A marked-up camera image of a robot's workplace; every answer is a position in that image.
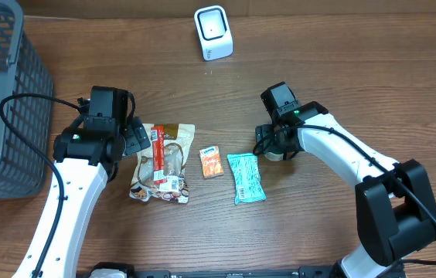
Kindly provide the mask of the green lid jar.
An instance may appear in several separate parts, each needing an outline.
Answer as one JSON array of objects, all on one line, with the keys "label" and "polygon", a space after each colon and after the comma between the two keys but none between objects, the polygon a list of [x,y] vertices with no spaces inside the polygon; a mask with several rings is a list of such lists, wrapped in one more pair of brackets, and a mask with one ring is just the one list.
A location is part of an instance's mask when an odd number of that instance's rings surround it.
[{"label": "green lid jar", "polygon": [[284,161],[287,158],[286,154],[278,152],[266,152],[264,156],[270,161]]}]

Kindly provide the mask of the teal wipes packet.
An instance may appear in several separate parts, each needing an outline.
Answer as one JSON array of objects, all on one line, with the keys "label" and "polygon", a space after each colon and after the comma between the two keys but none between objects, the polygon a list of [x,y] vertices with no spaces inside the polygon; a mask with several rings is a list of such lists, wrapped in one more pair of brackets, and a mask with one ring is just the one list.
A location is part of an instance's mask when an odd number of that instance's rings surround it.
[{"label": "teal wipes packet", "polygon": [[252,153],[228,154],[227,160],[235,183],[235,205],[264,201],[257,156]]}]

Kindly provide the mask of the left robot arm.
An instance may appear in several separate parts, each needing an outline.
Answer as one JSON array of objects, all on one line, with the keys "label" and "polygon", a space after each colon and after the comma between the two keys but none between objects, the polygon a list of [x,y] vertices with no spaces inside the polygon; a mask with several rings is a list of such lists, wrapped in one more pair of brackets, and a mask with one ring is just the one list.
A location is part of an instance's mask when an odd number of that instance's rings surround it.
[{"label": "left robot arm", "polygon": [[58,135],[49,194],[17,277],[74,277],[94,206],[122,158],[149,147],[127,90],[93,86],[73,105],[78,117]]}]

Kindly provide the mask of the orange small packet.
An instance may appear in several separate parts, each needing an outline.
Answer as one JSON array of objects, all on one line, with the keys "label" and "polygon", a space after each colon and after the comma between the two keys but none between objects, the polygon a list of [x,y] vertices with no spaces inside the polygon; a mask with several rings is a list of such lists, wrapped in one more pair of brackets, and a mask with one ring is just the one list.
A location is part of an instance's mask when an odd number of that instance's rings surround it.
[{"label": "orange small packet", "polygon": [[224,175],[220,151],[216,145],[200,150],[199,158],[201,160],[204,178]]}]

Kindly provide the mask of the brown snack pouch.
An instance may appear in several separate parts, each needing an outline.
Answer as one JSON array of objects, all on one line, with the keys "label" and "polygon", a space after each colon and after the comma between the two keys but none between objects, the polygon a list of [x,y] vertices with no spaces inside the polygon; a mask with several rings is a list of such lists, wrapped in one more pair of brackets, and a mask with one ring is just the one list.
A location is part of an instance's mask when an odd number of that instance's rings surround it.
[{"label": "brown snack pouch", "polygon": [[143,202],[159,198],[167,202],[187,204],[189,188],[185,180],[186,162],[195,133],[193,124],[163,124],[164,174],[169,181],[157,185],[153,181],[152,146],[136,154],[137,163],[129,196]]}]

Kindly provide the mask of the red stick packet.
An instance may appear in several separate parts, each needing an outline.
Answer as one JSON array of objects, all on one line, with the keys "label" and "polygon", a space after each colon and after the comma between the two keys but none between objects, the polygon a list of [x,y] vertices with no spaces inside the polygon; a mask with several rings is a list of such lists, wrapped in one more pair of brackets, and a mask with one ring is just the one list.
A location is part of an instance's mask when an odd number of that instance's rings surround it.
[{"label": "red stick packet", "polygon": [[152,153],[153,153],[153,182],[156,185],[167,181],[164,173],[164,128],[154,126],[151,128]]}]

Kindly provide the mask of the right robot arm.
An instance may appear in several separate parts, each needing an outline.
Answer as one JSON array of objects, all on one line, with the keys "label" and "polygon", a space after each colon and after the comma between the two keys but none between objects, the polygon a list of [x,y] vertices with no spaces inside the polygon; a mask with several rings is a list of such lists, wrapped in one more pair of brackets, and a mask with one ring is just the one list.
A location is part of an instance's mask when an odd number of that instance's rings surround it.
[{"label": "right robot arm", "polygon": [[271,123],[255,130],[255,155],[316,156],[352,187],[359,246],[331,266],[302,266],[300,277],[403,277],[410,255],[436,242],[436,201],[422,164],[387,157],[344,129],[320,103],[301,104],[284,82],[261,100]]}]

